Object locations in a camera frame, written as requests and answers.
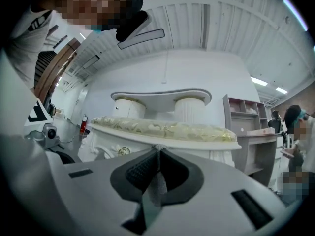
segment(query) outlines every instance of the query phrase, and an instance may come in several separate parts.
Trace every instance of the white shirt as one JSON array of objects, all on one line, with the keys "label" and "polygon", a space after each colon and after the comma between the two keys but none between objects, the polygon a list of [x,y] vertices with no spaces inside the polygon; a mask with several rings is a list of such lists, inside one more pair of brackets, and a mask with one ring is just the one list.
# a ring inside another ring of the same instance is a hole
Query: white shirt
[{"label": "white shirt", "polygon": [[310,130],[303,139],[299,140],[297,146],[299,150],[306,153],[302,170],[315,173],[315,119],[309,116],[307,122]]},{"label": "white shirt", "polygon": [[34,87],[35,66],[47,37],[51,17],[48,10],[34,13],[29,7],[15,25],[5,46],[12,66],[30,89]]}]

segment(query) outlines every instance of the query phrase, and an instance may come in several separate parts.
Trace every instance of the ceiling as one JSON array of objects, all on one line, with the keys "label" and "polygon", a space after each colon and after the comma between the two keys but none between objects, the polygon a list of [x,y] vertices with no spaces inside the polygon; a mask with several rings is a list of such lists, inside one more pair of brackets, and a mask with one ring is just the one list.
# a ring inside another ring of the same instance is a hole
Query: ceiling
[{"label": "ceiling", "polygon": [[[265,87],[255,85],[260,100],[269,107],[314,81],[314,42],[283,0],[144,0],[142,9],[153,19],[142,32],[163,28],[165,38],[120,50],[115,30],[91,33],[66,71],[64,91],[115,62],[183,48],[237,54],[251,76],[268,82]],[[94,55],[100,60],[83,69]],[[277,87],[289,93],[284,95]]]}]

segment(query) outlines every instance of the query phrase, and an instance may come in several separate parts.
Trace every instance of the white ornate sculpture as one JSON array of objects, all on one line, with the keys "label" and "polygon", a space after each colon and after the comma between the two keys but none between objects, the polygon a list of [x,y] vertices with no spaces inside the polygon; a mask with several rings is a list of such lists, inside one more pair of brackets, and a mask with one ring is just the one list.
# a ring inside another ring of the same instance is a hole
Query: white ornate sculpture
[{"label": "white ornate sculpture", "polygon": [[230,150],[240,148],[233,132],[211,125],[101,117],[90,126],[78,153],[83,162],[96,160],[101,151],[104,156],[99,158],[108,159],[161,145],[234,166]]}]

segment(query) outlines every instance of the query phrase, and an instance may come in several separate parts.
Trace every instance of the red fire extinguisher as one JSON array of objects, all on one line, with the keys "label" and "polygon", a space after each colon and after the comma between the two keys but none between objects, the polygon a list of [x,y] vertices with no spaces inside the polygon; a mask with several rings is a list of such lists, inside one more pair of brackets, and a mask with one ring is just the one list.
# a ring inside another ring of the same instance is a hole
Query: red fire extinguisher
[{"label": "red fire extinguisher", "polygon": [[87,124],[87,120],[88,120],[88,116],[86,114],[84,114],[83,119],[82,119],[82,123],[81,123],[81,127],[80,127],[80,133],[84,133],[85,125]]}]

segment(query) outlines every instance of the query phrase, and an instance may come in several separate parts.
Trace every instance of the ceiling light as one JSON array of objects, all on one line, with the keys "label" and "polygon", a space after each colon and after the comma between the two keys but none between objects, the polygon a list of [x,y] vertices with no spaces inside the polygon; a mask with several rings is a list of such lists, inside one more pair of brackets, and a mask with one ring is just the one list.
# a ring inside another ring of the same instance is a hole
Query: ceiling light
[{"label": "ceiling light", "polygon": [[283,94],[287,94],[287,91],[283,90],[282,88],[276,88],[276,90]]},{"label": "ceiling light", "polygon": [[118,47],[122,50],[124,48],[127,48],[129,46],[139,44],[145,41],[157,39],[157,38],[163,38],[165,37],[165,33],[163,29],[156,29],[153,31],[148,31],[139,35],[136,35],[132,39],[125,40],[124,42],[118,43]]},{"label": "ceiling light", "polygon": [[99,57],[97,55],[90,58],[82,67],[87,69],[89,66],[93,65],[95,62],[99,61]]},{"label": "ceiling light", "polygon": [[251,78],[252,78],[252,81],[253,81],[254,83],[260,84],[260,85],[262,85],[262,86],[265,86],[265,85],[268,84],[267,82],[262,81],[262,80],[259,80],[259,79],[256,79],[256,78],[254,78],[254,77],[251,77]]},{"label": "ceiling light", "polygon": [[290,0],[283,0],[283,2],[290,9],[290,11],[294,14],[296,19],[300,22],[300,24],[302,25],[304,31],[307,31],[308,30],[308,26],[307,26],[306,22],[304,21],[304,19],[301,16],[301,14],[294,7],[294,5],[290,2]]}]

